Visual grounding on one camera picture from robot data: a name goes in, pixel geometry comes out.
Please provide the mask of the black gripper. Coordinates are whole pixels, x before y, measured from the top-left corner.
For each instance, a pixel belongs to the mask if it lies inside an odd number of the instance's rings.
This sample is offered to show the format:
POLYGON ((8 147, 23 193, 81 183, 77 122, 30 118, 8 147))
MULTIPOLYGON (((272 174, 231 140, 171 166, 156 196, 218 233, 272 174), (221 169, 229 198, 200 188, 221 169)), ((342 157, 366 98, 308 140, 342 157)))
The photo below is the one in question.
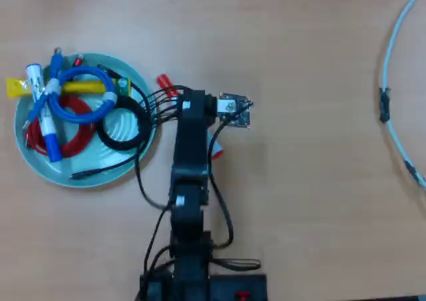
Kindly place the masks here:
POLYGON ((218 98, 204 90, 184 89, 179 96, 178 118, 184 121, 202 121, 213 125, 217 118, 218 98))

